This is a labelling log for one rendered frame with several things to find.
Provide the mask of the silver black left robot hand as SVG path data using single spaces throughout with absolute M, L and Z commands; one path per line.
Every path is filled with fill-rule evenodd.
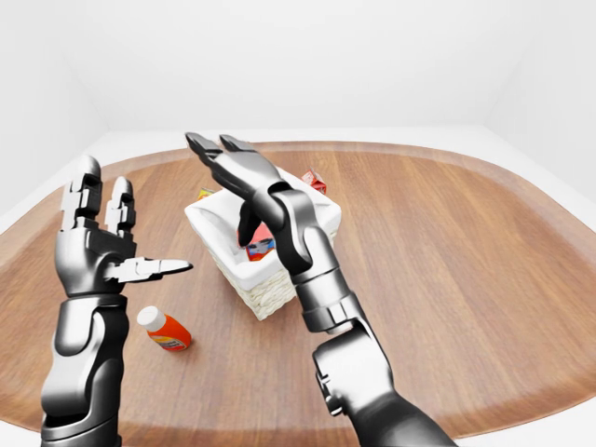
M 136 212 L 131 182 L 116 179 L 107 202 L 105 224 L 96 216 L 102 203 L 102 175 L 97 159 L 82 156 L 64 187 L 61 229 L 55 265 L 68 297 L 119 293 L 126 283 L 159 280 L 193 266 L 185 260 L 154 260 L 136 255 L 132 227 Z

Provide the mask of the white woven basket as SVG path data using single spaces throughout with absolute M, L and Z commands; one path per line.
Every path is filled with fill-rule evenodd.
M 214 262 L 255 317 L 263 320 L 295 295 L 287 269 L 275 251 L 251 261 L 237 244 L 243 200 L 226 189 L 188 205 L 185 215 Z

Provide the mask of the orange bottle with white cap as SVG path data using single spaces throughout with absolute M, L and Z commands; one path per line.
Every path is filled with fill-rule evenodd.
M 181 351 L 191 345 L 191 333 L 178 320 L 153 305 L 143 308 L 138 313 L 137 322 L 164 350 Z

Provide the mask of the red printed food box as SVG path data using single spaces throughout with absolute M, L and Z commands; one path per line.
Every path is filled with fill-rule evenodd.
M 266 224 L 260 223 L 253 234 L 251 242 L 247 246 L 238 246 L 246 252 L 250 262 L 256 262 L 262 260 L 268 252 L 275 248 L 276 244 Z

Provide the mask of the red white carton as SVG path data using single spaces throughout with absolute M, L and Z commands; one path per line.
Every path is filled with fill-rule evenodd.
M 310 168 L 302 177 L 302 181 L 313 189 L 319 191 L 321 194 L 325 195 L 327 193 L 327 184 L 323 181 L 321 176 Z

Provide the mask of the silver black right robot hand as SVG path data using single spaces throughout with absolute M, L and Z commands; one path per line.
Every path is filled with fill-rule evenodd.
M 194 132 L 187 132 L 185 138 L 189 148 L 210 168 L 212 178 L 244 200 L 237 229 L 240 246 L 249 245 L 261 223 L 273 234 L 283 228 L 284 211 L 269 190 L 285 191 L 290 186 L 269 160 L 248 142 L 230 135 L 220 136 L 223 147 Z

